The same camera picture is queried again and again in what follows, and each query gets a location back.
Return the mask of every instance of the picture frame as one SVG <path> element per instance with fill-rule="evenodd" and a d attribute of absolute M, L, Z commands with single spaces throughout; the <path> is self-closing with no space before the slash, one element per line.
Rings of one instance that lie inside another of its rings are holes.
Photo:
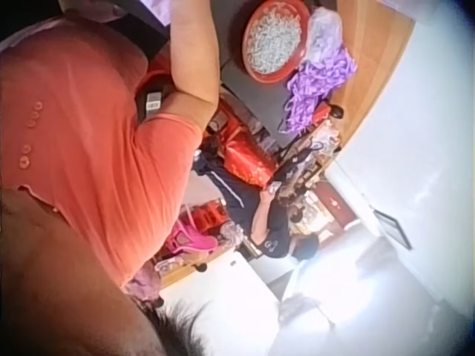
<path fill-rule="evenodd" d="M 375 214 L 376 219 L 378 219 L 379 224 L 381 225 L 381 230 L 385 236 L 395 240 L 399 245 L 402 245 L 409 251 L 413 249 L 413 246 L 410 244 L 401 224 L 399 224 L 399 221 L 396 218 L 376 209 L 373 209 L 373 213 Z"/>

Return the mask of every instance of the shirt button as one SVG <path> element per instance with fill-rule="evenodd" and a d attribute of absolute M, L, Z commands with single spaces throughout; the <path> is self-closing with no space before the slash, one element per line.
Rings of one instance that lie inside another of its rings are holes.
<path fill-rule="evenodd" d="M 27 127 L 28 128 L 34 128 L 36 126 L 36 121 L 35 120 L 28 120 L 27 122 Z"/>
<path fill-rule="evenodd" d="M 42 102 L 36 102 L 34 108 L 35 108 L 36 111 L 43 110 L 43 103 Z"/>
<path fill-rule="evenodd" d="M 21 156 L 19 164 L 21 169 L 27 169 L 30 165 L 30 159 L 28 158 L 28 156 Z"/>
<path fill-rule="evenodd" d="M 23 154 L 29 154 L 30 152 L 31 152 L 31 146 L 30 145 L 23 145 L 22 153 Z"/>

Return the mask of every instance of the hair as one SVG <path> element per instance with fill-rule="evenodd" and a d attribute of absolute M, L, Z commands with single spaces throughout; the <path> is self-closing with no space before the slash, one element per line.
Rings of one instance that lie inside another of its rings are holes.
<path fill-rule="evenodd" d="M 304 208 L 298 209 L 298 211 L 290 217 L 290 221 L 294 224 L 299 223 L 304 218 Z"/>
<path fill-rule="evenodd" d="M 153 307 L 141 308 L 154 327 L 167 356 L 204 356 L 203 339 L 196 335 L 194 325 L 203 309 L 195 315 L 187 314 L 178 304 L 172 309 L 157 311 Z"/>
<path fill-rule="evenodd" d="M 297 242 L 292 256 L 299 261 L 309 260 L 316 255 L 319 246 L 320 242 L 317 234 L 307 235 L 306 238 Z"/>

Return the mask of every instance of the red bowl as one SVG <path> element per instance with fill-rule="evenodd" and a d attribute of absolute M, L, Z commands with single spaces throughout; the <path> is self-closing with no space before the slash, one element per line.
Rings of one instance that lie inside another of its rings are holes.
<path fill-rule="evenodd" d="M 287 61 L 287 63 L 281 69 L 273 73 L 261 74 L 252 69 L 251 64 L 247 59 L 247 39 L 254 23 L 259 21 L 265 15 L 267 10 L 272 10 L 274 8 L 276 9 L 277 13 L 291 14 L 293 16 L 300 17 L 300 27 L 302 30 L 301 39 L 294 53 L 290 56 L 289 61 Z M 244 67 L 246 68 L 247 73 L 258 82 L 267 84 L 276 83 L 288 77 L 288 75 L 290 75 L 291 72 L 296 69 L 296 67 L 298 67 L 305 55 L 309 18 L 309 10 L 301 0 L 267 0 L 263 2 L 252 14 L 251 19 L 247 23 L 246 31 L 244 32 L 242 51 Z"/>

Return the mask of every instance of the orange shirt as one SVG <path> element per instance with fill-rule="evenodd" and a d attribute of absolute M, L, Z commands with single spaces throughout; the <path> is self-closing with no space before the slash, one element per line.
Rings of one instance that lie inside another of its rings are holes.
<path fill-rule="evenodd" d="M 106 27 L 61 24 L 0 65 L 2 185 L 58 209 L 123 285 L 177 218 L 200 129 L 164 113 L 137 124 L 147 61 Z"/>

